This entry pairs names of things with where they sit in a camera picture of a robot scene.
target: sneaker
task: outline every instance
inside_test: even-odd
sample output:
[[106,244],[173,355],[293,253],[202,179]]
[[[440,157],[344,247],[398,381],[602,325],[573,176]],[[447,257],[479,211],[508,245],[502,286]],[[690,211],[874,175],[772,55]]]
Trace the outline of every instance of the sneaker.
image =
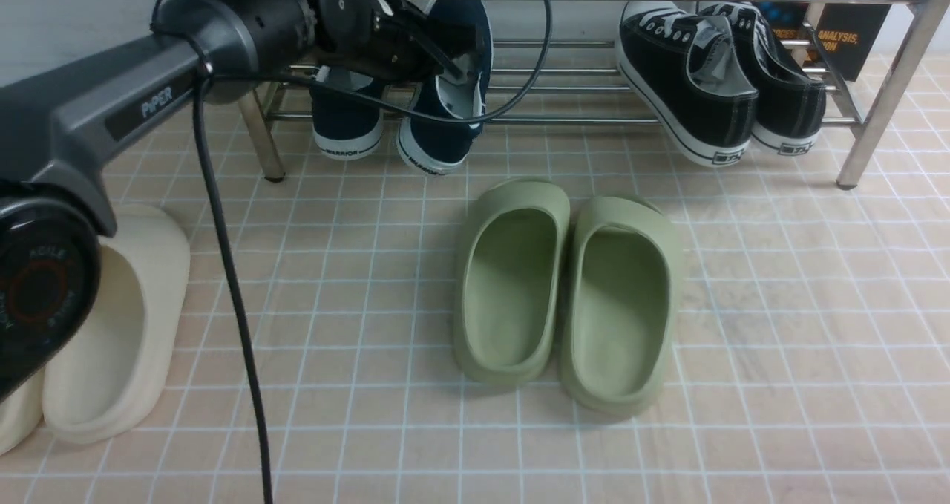
[[729,21],[686,14],[671,2],[631,2],[615,47],[620,72],[689,161],[739,162],[758,92],[739,67]]
[[779,155],[808,153],[825,115],[825,83],[805,75],[751,4],[700,3],[699,14],[725,16],[733,26],[739,64],[762,102],[753,138]]
[[[315,80],[344,91],[382,99],[386,84],[343,68],[322,67]],[[349,101],[335,94],[312,89],[313,139],[323,155],[337,161],[353,161],[379,148],[383,137],[383,111]]]
[[[474,26],[481,40],[481,52],[455,60],[462,71],[468,72],[467,79],[451,79],[447,74],[428,79],[416,89],[410,108],[444,118],[484,116],[493,55],[485,5],[479,0],[436,0],[427,14],[444,22]],[[435,124],[406,117],[399,126],[399,155],[407,165],[424,173],[445,175],[462,165],[483,128],[483,124]]]

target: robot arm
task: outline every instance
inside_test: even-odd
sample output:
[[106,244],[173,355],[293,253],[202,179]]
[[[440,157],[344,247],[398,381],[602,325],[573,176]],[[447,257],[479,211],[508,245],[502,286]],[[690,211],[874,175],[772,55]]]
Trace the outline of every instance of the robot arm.
[[[418,81],[478,51],[474,28],[406,0],[168,0],[156,21],[153,34],[0,88],[0,402],[95,299],[97,239],[116,231],[102,169],[191,101],[201,77],[272,73],[317,48],[331,65]],[[206,101],[253,87],[215,82]]]

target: shoe insole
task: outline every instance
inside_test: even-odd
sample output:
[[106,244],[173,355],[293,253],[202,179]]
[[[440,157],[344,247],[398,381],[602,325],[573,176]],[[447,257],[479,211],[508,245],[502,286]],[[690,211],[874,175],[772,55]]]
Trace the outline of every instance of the shoe insole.
[[68,412],[69,423],[79,424],[99,416],[116,405],[131,379],[139,358],[145,324],[142,289],[132,266],[118,252],[102,247],[102,281],[95,305],[82,325],[81,335],[72,339],[82,358],[72,358],[68,369],[74,383]]
[[645,237],[604,228],[588,240],[574,304],[574,367],[601,396],[641,389],[656,365],[666,329],[669,280]]
[[522,209],[497,217],[482,233],[468,268],[468,342],[488,368],[517,365],[535,352],[547,322],[557,228]]

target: tiled floor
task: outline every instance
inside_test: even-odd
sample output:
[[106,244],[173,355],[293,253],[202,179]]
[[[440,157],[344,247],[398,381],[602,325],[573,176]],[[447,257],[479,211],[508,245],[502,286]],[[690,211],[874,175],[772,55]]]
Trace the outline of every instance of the tiled floor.
[[[859,83],[881,81],[874,59]],[[751,151],[712,172],[656,131],[500,128],[465,173],[387,152],[334,163],[308,125],[261,179],[231,108],[208,135],[252,314],[280,504],[946,502],[950,494],[950,59],[926,61],[861,186],[851,146]],[[526,105],[631,105],[552,97]],[[4,504],[258,504],[238,335],[186,115],[108,169],[119,202],[186,227],[192,281],[166,391],[142,426],[89,446],[40,429],[0,457]],[[552,365],[518,391],[464,382],[448,348],[454,231],[510,175],[582,203],[637,192],[689,264],[675,365],[632,422],[577,407]]]

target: black canvas sneaker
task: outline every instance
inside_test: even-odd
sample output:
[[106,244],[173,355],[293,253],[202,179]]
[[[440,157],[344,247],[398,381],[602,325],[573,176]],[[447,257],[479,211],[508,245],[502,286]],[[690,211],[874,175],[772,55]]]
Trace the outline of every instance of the black canvas sneaker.
[[758,92],[733,50],[729,21],[671,2],[631,2],[620,18],[617,64],[676,148],[704,166],[739,162]]
[[753,138],[779,155],[808,153],[825,115],[825,83],[805,75],[751,4],[700,3],[699,14],[733,26],[739,64],[759,91]]

